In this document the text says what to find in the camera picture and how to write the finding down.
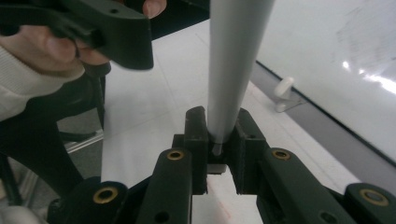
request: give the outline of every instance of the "gray cylindrical rod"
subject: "gray cylindrical rod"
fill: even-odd
[[[207,129],[228,141],[274,0],[214,0],[210,8]]]

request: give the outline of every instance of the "mounting hole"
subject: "mounting hole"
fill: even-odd
[[[113,201],[117,195],[119,195],[119,191],[114,187],[105,187],[97,190],[93,195],[93,201],[95,203],[109,203]]]
[[[319,217],[326,223],[338,223],[337,218],[328,212],[320,212]]]
[[[178,161],[184,157],[184,152],[180,150],[172,150],[168,153],[167,158],[171,161]]]
[[[288,161],[290,159],[290,154],[286,150],[276,149],[272,151],[272,154],[275,158],[282,161]]]
[[[116,8],[113,8],[113,9],[110,9],[110,13],[116,14],[116,13],[119,13],[119,10]]]
[[[165,223],[169,220],[169,214],[167,212],[160,212],[155,215],[155,222],[157,223]]]
[[[360,191],[361,197],[369,203],[378,205],[378,206],[388,206],[388,199],[381,193],[373,190],[373,189],[361,189]]]

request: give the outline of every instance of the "human hand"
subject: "human hand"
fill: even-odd
[[[153,18],[165,7],[166,0],[146,0],[143,12]],[[0,46],[41,74],[73,70],[81,67],[81,62],[92,65],[108,62],[106,56],[83,42],[58,38],[45,26],[21,26],[16,35],[0,36]]]

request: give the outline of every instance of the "brass bushing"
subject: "brass bushing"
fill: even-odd
[[[171,161],[178,161],[183,159],[184,157],[184,152],[180,151],[180,150],[172,150],[168,153],[168,155],[166,155],[166,157],[168,158],[168,160]]]
[[[119,191],[114,187],[104,187],[95,192],[93,201],[95,203],[109,203],[119,195]]]
[[[359,191],[361,197],[369,203],[378,205],[378,206],[388,206],[388,199],[381,193],[373,189],[361,189]]]
[[[287,152],[286,150],[282,150],[282,149],[275,149],[272,151],[272,154],[275,158],[282,160],[282,161],[288,161],[291,158],[291,155],[289,154],[289,152]]]

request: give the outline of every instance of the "white wall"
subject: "white wall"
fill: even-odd
[[[396,161],[395,12],[392,0],[277,0],[258,61]]]

